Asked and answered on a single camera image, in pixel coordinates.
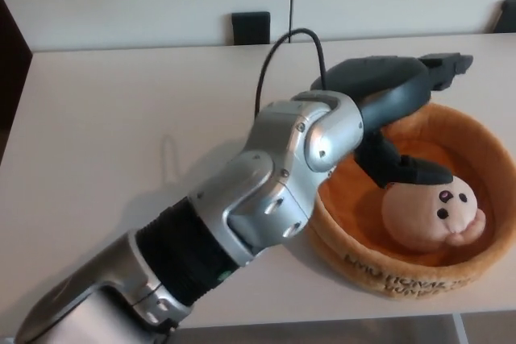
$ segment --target plush toy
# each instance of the plush toy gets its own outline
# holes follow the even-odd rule
[[[385,192],[381,212],[392,237],[414,251],[466,245],[485,228],[485,214],[473,190],[457,176],[450,184],[393,184]]]

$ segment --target orange plush bowl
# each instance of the orange plush bowl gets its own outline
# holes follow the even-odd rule
[[[397,298],[431,296],[478,279],[516,235],[516,167],[510,154],[480,123],[436,104],[387,127],[385,135],[400,153],[438,162],[465,180],[487,217],[484,233],[464,247],[427,254],[407,250],[383,226],[384,190],[348,157],[319,189],[307,227],[314,249],[351,281]]]

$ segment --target black wall bracket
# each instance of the black wall bracket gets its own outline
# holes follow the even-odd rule
[[[516,32],[516,0],[504,0],[493,33]]]
[[[271,14],[267,11],[231,14],[231,24],[234,45],[271,43]]]

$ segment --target table surface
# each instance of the table surface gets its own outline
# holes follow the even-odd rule
[[[513,153],[516,35],[324,44],[328,67],[355,56],[473,54],[435,101],[471,114]],[[124,231],[143,226],[242,146],[268,47],[35,54],[0,167],[0,336]],[[308,89],[312,44],[284,45],[263,103]],[[516,249],[483,278],[430,300],[363,292],[303,236],[267,251],[196,305],[184,326],[240,325],[516,309]]]

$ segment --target black rubber sleeve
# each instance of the black rubber sleeve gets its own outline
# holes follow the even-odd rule
[[[139,230],[136,243],[156,277],[186,306],[219,286],[238,268],[187,197]]]

